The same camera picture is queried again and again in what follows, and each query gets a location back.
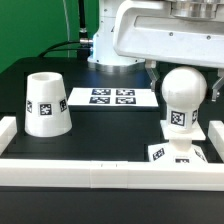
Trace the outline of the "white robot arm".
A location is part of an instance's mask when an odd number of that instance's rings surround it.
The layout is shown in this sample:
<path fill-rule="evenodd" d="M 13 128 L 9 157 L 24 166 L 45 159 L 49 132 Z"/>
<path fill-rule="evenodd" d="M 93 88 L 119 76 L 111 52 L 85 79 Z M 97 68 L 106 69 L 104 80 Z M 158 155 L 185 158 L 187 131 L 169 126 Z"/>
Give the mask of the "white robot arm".
<path fill-rule="evenodd" d="M 89 66 L 127 72 L 141 63 L 156 87 L 158 62 L 218 70 L 224 86 L 224 0 L 99 0 Z"/>

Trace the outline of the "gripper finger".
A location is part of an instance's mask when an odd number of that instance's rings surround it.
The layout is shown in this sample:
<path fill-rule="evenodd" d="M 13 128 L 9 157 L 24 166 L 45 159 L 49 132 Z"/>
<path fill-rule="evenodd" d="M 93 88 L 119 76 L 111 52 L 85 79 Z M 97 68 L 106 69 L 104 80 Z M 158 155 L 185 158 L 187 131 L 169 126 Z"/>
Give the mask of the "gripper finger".
<path fill-rule="evenodd" d="M 219 90 L 224 85 L 224 69 L 218 70 L 218 80 L 212 86 L 212 101 L 215 102 L 219 97 Z"/>

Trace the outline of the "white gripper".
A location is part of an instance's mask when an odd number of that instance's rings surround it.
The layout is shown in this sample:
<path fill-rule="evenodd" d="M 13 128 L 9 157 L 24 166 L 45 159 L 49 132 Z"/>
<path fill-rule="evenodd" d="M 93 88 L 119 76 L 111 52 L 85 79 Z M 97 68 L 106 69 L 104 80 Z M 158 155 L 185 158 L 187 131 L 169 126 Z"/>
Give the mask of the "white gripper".
<path fill-rule="evenodd" d="M 125 0 L 113 46 L 119 55 L 148 59 L 152 91 L 156 61 L 224 68 L 224 0 Z"/>

